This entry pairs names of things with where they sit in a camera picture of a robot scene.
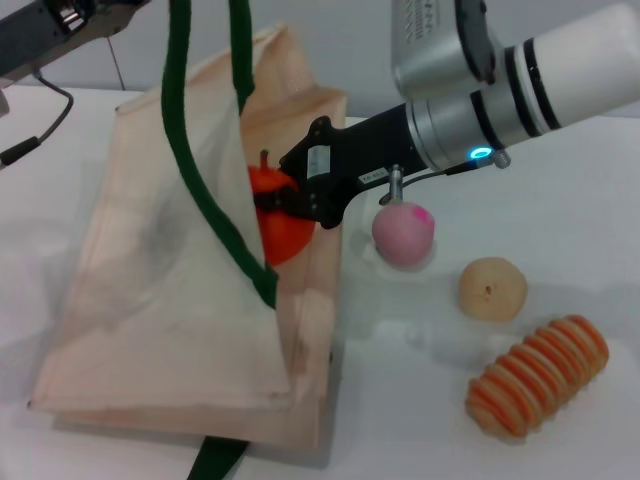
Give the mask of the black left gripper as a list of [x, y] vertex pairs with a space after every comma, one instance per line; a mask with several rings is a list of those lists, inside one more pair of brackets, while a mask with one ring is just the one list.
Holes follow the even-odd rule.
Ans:
[[1, 78], [21, 80], [129, 25], [145, 1], [33, 1], [1, 19]]

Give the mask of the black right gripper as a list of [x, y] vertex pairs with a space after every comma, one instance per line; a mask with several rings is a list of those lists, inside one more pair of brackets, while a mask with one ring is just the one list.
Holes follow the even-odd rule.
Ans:
[[386, 183], [395, 165], [406, 175], [426, 169], [404, 105], [344, 129], [322, 116], [281, 158], [276, 190], [255, 193], [254, 205], [264, 213], [305, 218], [332, 229], [342, 222], [351, 200]]

